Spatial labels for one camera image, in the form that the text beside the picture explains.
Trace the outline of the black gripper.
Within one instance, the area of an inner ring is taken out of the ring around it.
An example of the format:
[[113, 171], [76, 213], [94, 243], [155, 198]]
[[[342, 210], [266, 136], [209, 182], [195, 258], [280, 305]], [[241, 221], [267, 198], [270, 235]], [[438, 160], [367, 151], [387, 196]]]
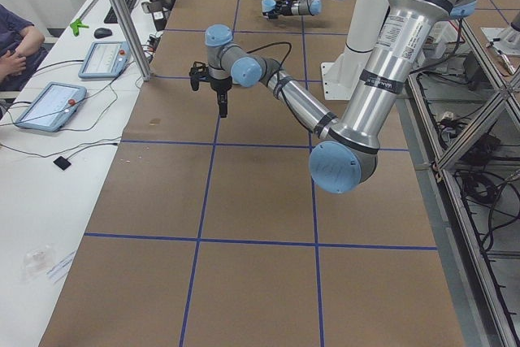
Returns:
[[217, 93], [217, 103], [219, 106], [219, 117], [228, 116], [228, 91], [232, 88], [232, 78], [229, 76], [224, 79], [209, 77], [210, 87]]
[[292, 16], [292, 2], [289, 0], [278, 0], [276, 1], [276, 9], [274, 12], [266, 14], [266, 18], [269, 20], [278, 19], [280, 15], [282, 16]]

